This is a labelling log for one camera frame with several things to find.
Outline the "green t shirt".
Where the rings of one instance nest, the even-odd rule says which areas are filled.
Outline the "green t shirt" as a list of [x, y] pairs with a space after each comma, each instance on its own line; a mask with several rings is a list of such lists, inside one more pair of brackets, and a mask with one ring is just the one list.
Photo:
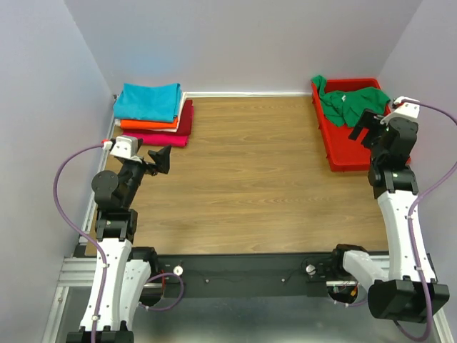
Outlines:
[[335, 126], [354, 128], [366, 109], [383, 114], [389, 97], [376, 87], [365, 87], [355, 91], [326, 91], [328, 80], [318, 75], [311, 83], [316, 87], [324, 116]]

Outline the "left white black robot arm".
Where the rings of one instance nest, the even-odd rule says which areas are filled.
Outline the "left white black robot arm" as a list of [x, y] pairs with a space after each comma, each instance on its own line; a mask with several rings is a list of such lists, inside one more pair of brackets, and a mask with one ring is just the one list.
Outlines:
[[133, 246], [138, 214], [131, 203], [145, 175], [168, 174], [171, 147], [149, 151], [151, 161], [121, 157], [121, 170], [100, 171], [92, 180], [97, 205], [96, 268], [89, 302], [77, 332], [67, 342], [132, 342], [132, 322], [147, 282], [160, 269], [152, 247]]

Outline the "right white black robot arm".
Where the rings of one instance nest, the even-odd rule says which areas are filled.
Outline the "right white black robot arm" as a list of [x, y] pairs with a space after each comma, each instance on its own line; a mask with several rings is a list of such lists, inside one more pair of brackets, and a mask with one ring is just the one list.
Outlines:
[[349, 138], [370, 151], [368, 181], [381, 210], [388, 238], [389, 270], [384, 271], [360, 246], [339, 244], [328, 263], [338, 280], [353, 277], [368, 292], [373, 317], [425, 323], [449, 300], [448, 286], [438, 282], [423, 243], [416, 212], [419, 190], [408, 165], [417, 140], [418, 112], [395, 110], [387, 116], [365, 110]]

